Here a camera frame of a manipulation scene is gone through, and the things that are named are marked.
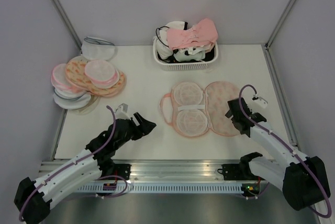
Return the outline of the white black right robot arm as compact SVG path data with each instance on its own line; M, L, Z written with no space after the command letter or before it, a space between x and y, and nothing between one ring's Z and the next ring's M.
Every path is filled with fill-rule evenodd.
M294 210L301 210L331 196L323 161L309 157L282 140L267 119L252 113L245 100L228 101L226 117L242 134L261 145L274 159L270 161L258 152L240 158L239 174L250 180L260 177L277 187Z

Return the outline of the peach tulip-print laundry bag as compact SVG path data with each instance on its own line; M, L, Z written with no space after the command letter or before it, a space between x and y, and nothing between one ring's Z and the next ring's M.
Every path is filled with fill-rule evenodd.
M212 131L224 137L239 134L230 118L228 102L238 98L239 88L227 81L216 81L202 89L194 82L180 82L159 103L165 123L181 136L196 138Z

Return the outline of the pink bra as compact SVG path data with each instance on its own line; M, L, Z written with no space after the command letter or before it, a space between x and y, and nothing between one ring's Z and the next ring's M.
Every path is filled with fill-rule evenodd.
M171 50L202 47L215 43L218 32L214 22L205 18L188 30L169 28L166 32L167 45Z

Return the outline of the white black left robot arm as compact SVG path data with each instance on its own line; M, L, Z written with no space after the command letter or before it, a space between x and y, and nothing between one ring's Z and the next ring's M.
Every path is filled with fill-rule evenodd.
M81 186L97 180L117 180L128 185L115 168L112 157L128 141L136 141L153 131L156 123L139 113L117 118L91 140L74 158L48 174L34 180L23 179L17 188L14 204L19 210L19 221L41 223L60 201Z

